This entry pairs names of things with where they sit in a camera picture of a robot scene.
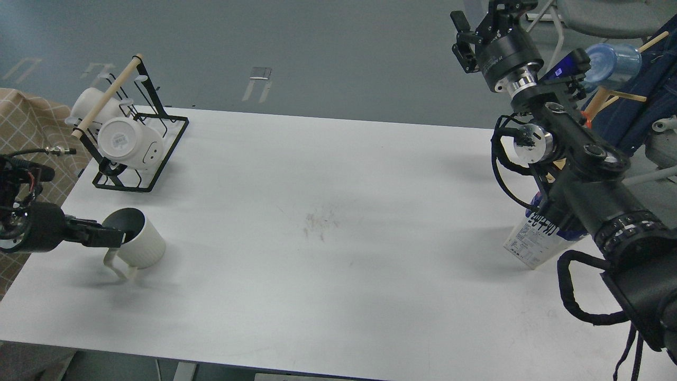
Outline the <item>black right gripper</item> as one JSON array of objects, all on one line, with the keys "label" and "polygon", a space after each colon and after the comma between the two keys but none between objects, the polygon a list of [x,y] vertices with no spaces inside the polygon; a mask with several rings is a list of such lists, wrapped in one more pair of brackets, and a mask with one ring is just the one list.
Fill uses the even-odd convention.
[{"label": "black right gripper", "polygon": [[[544,66],[532,37],[520,26],[520,17],[538,5],[537,1],[489,1],[488,12],[475,33],[475,49],[469,43],[455,43],[452,52],[465,73],[481,72],[494,93],[506,92],[500,82],[523,67],[535,71]],[[464,11],[452,11],[457,40],[471,38],[471,25]]]}]

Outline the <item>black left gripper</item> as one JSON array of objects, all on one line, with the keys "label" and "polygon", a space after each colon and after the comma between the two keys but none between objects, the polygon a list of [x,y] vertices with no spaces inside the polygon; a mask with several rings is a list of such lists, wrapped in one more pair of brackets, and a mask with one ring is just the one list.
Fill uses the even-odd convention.
[{"label": "black left gripper", "polygon": [[78,219],[74,215],[65,216],[63,240],[80,243],[88,248],[120,248],[125,243],[126,232],[114,228],[105,228],[96,220]]}]

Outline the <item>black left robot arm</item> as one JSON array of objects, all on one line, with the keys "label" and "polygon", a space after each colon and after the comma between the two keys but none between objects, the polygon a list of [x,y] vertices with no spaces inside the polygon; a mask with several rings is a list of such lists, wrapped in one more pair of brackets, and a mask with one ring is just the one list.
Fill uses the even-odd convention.
[{"label": "black left robot arm", "polygon": [[2,253],[48,252],[63,241],[88,248],[120,248],[126,232],[66,215],[56,204],[37,201],[43,183],[53,181],[55,171],[22,159],[22,155],[36,153],[75,155],[77,150],[55,146],[2,154]]}]

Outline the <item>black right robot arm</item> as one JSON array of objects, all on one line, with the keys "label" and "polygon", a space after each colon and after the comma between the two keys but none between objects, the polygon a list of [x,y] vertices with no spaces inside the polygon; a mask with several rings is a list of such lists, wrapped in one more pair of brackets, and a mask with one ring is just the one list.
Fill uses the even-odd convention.
[{"label": "black right robot arm", "polygon": [[[480,72],[494,93],[510,96],[513,113],[499,116],[491,137],[491,164],[501,189],[520,206],[564,231],[585,231],[601,257],[569,249],[557,260],[565,309],[596,326],[629,322],[620,361],[636,346],[639,377],[643,346],[675,361],[675,229],[669,229],[623,183],[629,158],[587,126],[593,108],[578,109],[590,70],[588,54],[571,51],[544,76],[544,61],[521,26],[536,1],[490,1],[477,28],[451,12],[453,53],[464,72]],[[612,314],[583,311],[569,266],[600,269],[621,306]]]}]

